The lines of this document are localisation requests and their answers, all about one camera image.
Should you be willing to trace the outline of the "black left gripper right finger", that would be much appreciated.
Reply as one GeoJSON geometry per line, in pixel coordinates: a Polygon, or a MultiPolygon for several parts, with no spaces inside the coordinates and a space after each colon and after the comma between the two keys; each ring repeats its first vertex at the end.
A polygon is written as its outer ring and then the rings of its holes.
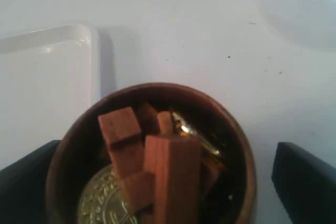
{"type": "Polygon", "coordinates": [[[279,142],[271,179],[292,223],[335,223],[335,168],[290,142],[279,142]]]}

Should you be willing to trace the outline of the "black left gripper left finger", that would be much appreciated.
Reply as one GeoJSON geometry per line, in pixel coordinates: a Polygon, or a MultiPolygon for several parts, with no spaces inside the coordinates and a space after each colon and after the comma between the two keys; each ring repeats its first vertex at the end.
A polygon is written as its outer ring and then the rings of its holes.
{"type": "Polygon", "coordinates": [[[47,223],[46,178],[59,143],[50,141],[1,170],[1,223],[47,223]]]}

